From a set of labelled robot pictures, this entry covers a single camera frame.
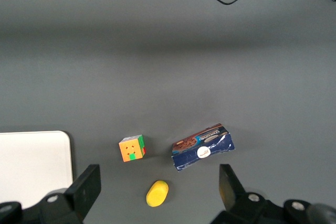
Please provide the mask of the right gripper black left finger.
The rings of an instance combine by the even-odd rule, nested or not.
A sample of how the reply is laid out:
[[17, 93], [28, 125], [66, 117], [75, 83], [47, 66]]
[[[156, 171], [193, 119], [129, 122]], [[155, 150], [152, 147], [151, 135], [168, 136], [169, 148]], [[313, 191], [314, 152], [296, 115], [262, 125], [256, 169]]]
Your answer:
[[91, 164], [64, 192], [50, 192], [29, 208], [1, 203], [1, 223], [83, 223], [100, 192], [100, 165]]

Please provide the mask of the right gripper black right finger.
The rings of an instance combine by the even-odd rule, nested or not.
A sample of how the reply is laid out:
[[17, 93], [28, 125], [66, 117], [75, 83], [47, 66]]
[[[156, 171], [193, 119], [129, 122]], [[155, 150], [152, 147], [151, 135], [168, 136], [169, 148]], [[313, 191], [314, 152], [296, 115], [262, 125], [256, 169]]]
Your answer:
[[212, 223], [317, 223], [314, 205], [289, 199], [280, 207], [261, 194], [247, 192], [229, 164], [219, 166], [219, 193], [225, 209]]

